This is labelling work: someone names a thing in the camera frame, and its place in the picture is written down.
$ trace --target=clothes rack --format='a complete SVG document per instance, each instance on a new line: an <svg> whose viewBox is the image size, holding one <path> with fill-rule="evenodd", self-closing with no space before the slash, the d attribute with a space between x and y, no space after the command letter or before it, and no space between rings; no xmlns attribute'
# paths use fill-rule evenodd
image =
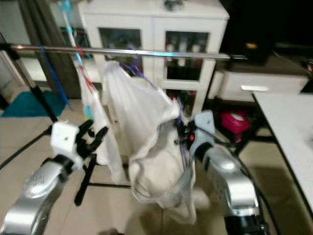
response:
<svg viewBox="0 0 313 235"><path fill-rule="evenodd" d="M179 57L179 58L195 58L195 59L205 59L205 60L246 60L247 58L243 55L228 55L228 54L218 54L218 53L191 53L191 52L166 52L166 51L146 51L146 50L126 50L126 49L108 49L108 48L75 48L75 47L37 47L32 45L15 45L8 43L0 43L0 50L4 50L10 56L13 61L14 66L17 71L23 78L25 84L30 87L32 93L36 99L40 102L43 108L48 113L52 122L56 122L57 118L46 102L42 91L38 85L32 80L30 74L28 73L26 67L21 61L20 55L18 52L23 51L34 51L41 52L45 50L46 52L53 53L66 53L66 54L75 54L77 51L80 53L86 54L106 54L106 55L119 55L119 56L130 56L130 55L140 55L140 56L149 56L149 57ZM85 172L85 176L82 180L80 189L78 190L75 197L75 205L81 205L85 192L88 186L93 187L112 187L112 188L130 188L128 185L114 185L114 184L102 184L102 183L91 183L90 178L93 173L95 166L97 165L95 157L93 157L88 165L88 168Z"/></svg>

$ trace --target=white table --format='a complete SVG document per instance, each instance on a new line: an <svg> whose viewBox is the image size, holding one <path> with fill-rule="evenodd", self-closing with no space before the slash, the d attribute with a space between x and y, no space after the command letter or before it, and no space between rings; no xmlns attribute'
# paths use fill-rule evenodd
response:
<svg viewBox="0 0 313 235"><path fill-rule="evenodd" d="M313 212L313 95L254 93Z"/></svg>

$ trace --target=curtain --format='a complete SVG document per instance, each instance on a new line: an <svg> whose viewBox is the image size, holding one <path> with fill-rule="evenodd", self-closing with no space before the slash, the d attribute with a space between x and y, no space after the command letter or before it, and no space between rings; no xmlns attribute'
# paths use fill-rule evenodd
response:
<svg viewBox="0 0 313 235"><path fill-rule="evenodd" d="M65 45L61 31L56 25L50 7L45 0L19 0L19 6L32 45L56 47ZM53 92L57 93L57 86L46 67L43 55L36 52L36 56L49 86ZM47 52L47 57L58 75L66 96L68 98L80 98L78 75L71 56Z"/></svg>

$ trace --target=white cabinet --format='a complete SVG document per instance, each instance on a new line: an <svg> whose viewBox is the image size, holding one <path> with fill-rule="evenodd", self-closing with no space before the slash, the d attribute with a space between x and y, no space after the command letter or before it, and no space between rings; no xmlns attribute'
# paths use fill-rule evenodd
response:
<svg viewBox="0 0 313 235"><path fill-rule="evenodd" d="M93 0L79 4L92 47L134 47L143 50L218 52L228 14L218 0L184 2L168 12L160 0ZM125 58L95 55L103 75L106 60ZM186 116L199 112L215 66L213 60L142 58L140 69L170 96L179 96Z"/></svg>
<svg viewBox="0 0 313 235"><path fill-rule="evenodd" d="M222 82L223 76L222 72L214 74L209 94L210 99L213 99L219 90L219 98L236 101L253 101L251 92L248 90L298 94L308 82L305 76L300 75L227 72Z"/></svg>

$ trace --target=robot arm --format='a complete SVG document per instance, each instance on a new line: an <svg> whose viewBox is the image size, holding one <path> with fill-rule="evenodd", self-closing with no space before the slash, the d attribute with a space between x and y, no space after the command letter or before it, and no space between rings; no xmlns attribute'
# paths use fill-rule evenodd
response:
<svg viewBox="0 0 313 235"><path fill-rule="evenodd" d="M229 235L264 235L259 202L253 182L241 171L240 164L223 150L213 146L215 133L210 111L195 115L188 124L193 142L191 156L199 160L219 195L226 230Z"/></svg>
<svg viewBox="0 0 313 235"><path fill-rule="evenodd" d="M61 195L69 175L83 168L84 160L102 142L108 131L101 129L93 143L82 136L92 121L81 126L57 122L52 127L51 146L55 158L46 159L42 166L24 182L22 193L7 213L0 234L41 235L45 231L50 211Z"/></svg>

